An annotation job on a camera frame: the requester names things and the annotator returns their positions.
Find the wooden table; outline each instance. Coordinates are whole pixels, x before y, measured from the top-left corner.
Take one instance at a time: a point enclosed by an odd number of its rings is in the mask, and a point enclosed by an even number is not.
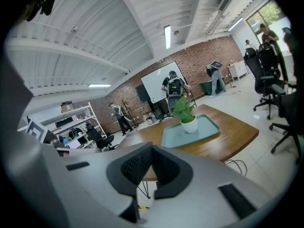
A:
[[[259,133],[259,130],[253,126],[204,104],[194,108],[193,114],[207,115],[219,127],[219,133],[211,138],[177,148],[177,150],[224,162],[249,145]],[[143,142],[153,142],[153,144],[161,146],[164,129],[179,122],[180,120],[174,117],[134,133],[128,133],[117,148],[126,148]],[[155,179],[155,174],[151,170],[146,174],[145,181]]]

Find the black cable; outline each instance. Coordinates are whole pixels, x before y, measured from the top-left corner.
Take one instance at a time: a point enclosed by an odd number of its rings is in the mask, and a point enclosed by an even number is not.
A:
[[[228,165],[228,164],[231,164],[231,163],[235,163],[236,165],[237,165],[237,167],[239,168],[239,170],[241,171],[241,175],[243,174],[242,173],[242,170],[241,170],[241,168],[240,168],[240,166],[238,165],[238,163],[237,162],[242,162],[243,164],[244,164],[244,166],[245,166],[245,169],[246,169],[246,173],[245,173],[245,175],[244,175],[244,177],[247,175],[247,166],[246,166],[246,164],[243,162],[243,161],[241,161],[241,160],[227,160],[227,161],[225,161],[225,165]]]

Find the ceiling light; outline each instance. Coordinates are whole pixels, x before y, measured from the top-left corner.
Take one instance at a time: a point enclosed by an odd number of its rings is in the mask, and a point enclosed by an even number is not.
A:
[[[97,87],[110,87],[111,85],[89,85],[89,88],[97,88]]]
[[[165,30],[166,49],[171,47],[171,26],[167,25],[163,28]]]
[[[234,23],[233,26],[231,26],[228,31],[231,31],[239,22],[241,22],[243,20],[243,17],[241,17],[237,22]]]

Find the ceiling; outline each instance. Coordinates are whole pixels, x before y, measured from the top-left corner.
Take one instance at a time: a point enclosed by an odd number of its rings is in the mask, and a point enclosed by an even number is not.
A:
[[[11,31],[7,51],[35,98],[71,91],[101,97],[159,57],[229,35],[228,27],[252,0],[230,1],[209,36],[222,1],[55,0],[50,16],[37,14]],[[172,34],[169,50],[166,25],[179,31]],[[89,91],[93,83],[112,87]]]

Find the potted plant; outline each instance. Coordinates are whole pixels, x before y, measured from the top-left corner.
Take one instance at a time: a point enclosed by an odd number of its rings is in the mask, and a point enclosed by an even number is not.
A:
[[[194,105],[192,100],[186,101],[186,97],[181,97],[173,110],[173,114],[178,116],[181,125],[188,133],[194,133],[198,129],[196,116],[191,114]]]

